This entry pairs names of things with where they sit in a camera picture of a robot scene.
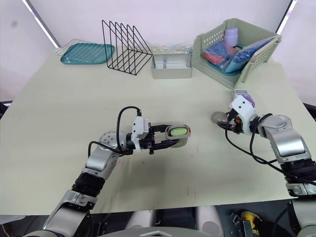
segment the black wire file holder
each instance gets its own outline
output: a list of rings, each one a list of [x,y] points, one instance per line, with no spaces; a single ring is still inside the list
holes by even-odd
[[[107,61],[108,68],[137,75],[153,55],[143,37],[135,26],[102,20],[104,45],[107,43],[105,27],[109,28],[110,44],[115,45],[115,52],[111,51],[112,57]]]

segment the wire rack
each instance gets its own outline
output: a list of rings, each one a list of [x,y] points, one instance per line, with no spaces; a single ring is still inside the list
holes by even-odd
[[[108,35],[105,33],[106,28],[109,29]],[[116,49],[111,60],[107,61],[108,68],[137,75],[153,53],[136,27],[112,21],[106,23],[102,20],[102,30],[104,44],[109,40],[109,43],[115,45]]]
[[[56,55],[91,63],[94,59],[104,53],[104,49],[104,44],[73,39],[64,47],[60,48],[56,52]]]

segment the light green basket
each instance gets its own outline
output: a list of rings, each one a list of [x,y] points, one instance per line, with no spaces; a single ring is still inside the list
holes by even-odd
[[[228,76],[212,68],[201,54],[203,49],[206,49],[216,42],[223,40],[225,29],[228,27],[238,28],[238,44],[244,46],[250,45],[256,41],[263,40],[268,37],[278,37],[256,51],[251,59],[248,61],[246,66],[243,68],[241,73],[234,76]],[[227,86],[228,88],[234,89],[241,81],[245,82],[247,76],[249,75],[249,73],[251,73],[251,71],[256,69],[260,64],[268,61],[280,42],[280,35],[252,25],[245,21],[239,20],[237,18],[232,18],[224,21],[215,29],[196,37],[193,45],[193,66],[199,69],[201,72],[207,74],[211,78],[217,80],[221,84]]]

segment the stainless steel box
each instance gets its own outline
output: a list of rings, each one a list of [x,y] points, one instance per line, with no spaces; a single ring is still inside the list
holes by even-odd
[[[155,79],[191,78],[191,54],[155,54],[152,72]]]

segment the grey container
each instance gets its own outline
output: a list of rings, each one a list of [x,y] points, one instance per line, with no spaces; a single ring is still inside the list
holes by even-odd
[[[153,55],[152,72],[155,79],[191,78],[191,54],[155,54]]]
[[[216,42],[223,40],[225,29],[228,27],[238,28],[238,43],[243,46],[250,45],[256,41],[272,36],[276,36],[274,40],[270,41],[254,53],[241,73],[233,76],[212,68],[201,54],[203,49],[206,49]],[[234,89],[240,82],[245,82],[248,75],[259,65],[268,61],[280,42],[280,35],[237,18],[232,18],[224,21],[215,29],[196,37],[193,45],[193,66],[226,87]]]

